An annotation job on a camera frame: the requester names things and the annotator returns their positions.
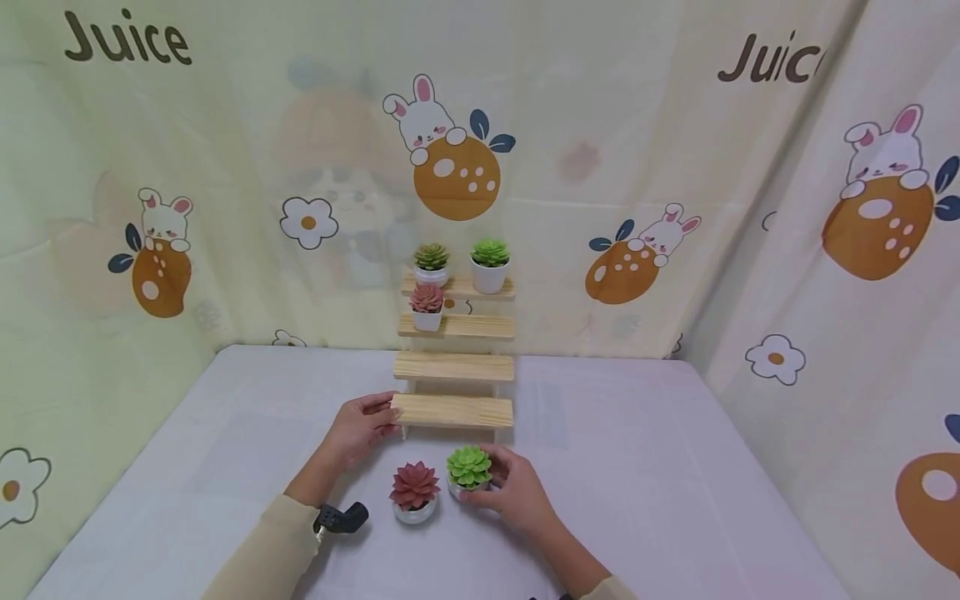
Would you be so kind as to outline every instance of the green succulent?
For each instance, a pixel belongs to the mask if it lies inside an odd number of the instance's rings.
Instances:
[[[439,271],[449,258],[450,253],[443,244],[423,244],[414,253],[414,261],[424,271]]]
[[[502,267],[510,262],[507,243],[494,238],[482,239],[474,244],[470,256],[473,257],[473,262],[481,267]]]
[[[476,445],[457,448],[453,454],[446,457],[446,470],[450,471],[450,480],[468,490],[491,480],[490,465],[490,455]]]

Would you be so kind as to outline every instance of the hand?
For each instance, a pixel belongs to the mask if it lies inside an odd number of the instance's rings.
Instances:
[[[490,475],[499,490],[461,492],[464,503],[497,511],[508,525],[531,537],[560,525],[530,461],[502,445],[480,444],[480,448],[490,454]]]
[[[353,467],[380,440],[400,430],[403,409],[390,404],[395,392],[355,398],[340,407],[317,452],[340,471]]]

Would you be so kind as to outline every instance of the wooden step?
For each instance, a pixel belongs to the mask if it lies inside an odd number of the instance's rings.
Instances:
[[[402,351],[396,354],[394,378],[504,383],[514,380],[514,359],[492,354]]]
[[[408,273],[403,276],[403,285],[400,286],[400,293],[404,296],[410,296],[414,293],[416,285],[414,274]],[[473,289],[473,278],[471,276],[450,276],[444,286],[444,294],[454,300],[488,300],[493,302],[510,302],[516,298],[516,288],[512,279],[507,277],[501,289],[496,294],[481,294]]]
[[[491,315],[444,315],[438,331],[420,331],[414,327],[413,313],[400,315],[397,335],[406,338],[491,338],[510,342],[516,335],[516,326],[511,317]]]
[[[508,398],[394,394],[403,408],[401,425],[451,429],[498,429],[514,426],[514,404]]]

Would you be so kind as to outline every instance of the plant pot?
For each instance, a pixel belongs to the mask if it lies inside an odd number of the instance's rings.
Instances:
[[[443,310],[439,313],[419,313],[414,311],[414,327],[417,331],[437,331],[440,329],[440,319],[444,315]]]
[[[503,289],[503,282],[507,280],[509,262],[502,267],[484,267],[475,263],[471,258],[470,266],[473,267],[473,289],[477,292],[496,294]]]
[[[401,511],[399,505],[393,503],[394,516],[396,517],[396,520],[400,521],[401,523],[406,523],[407,525],[420,525],[430,518],[434,511],[437,510],[438,500],[440,500],[439,497],[434,498],[425,505],[421,506],[418,511]]]
[[[433,283],[437,287],[444,287],[450,274],[446,267],[439,271],[424,271],[420,267],[414,267],[414,279],[417,283]]]
[[[485,481],[476,488],[469,489],[463,486],[458,486],[453,482],[452,479],[447,476],[446,478],[446,488],[450,490],[450,494],[457,499],[457,502],[460,502],[460,492],[481,492],[487,490],[490,487],[490,481]]]

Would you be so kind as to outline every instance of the beige sleeve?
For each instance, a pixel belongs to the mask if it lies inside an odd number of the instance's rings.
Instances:
[[[277,496],[253,531],[233,552],[203,600],[286,600],[317,556],[313,521],[320,513]]]
[[[616,576],[600,582],[594,591],[580,600],[637,600],[633,592],[627,589]]]

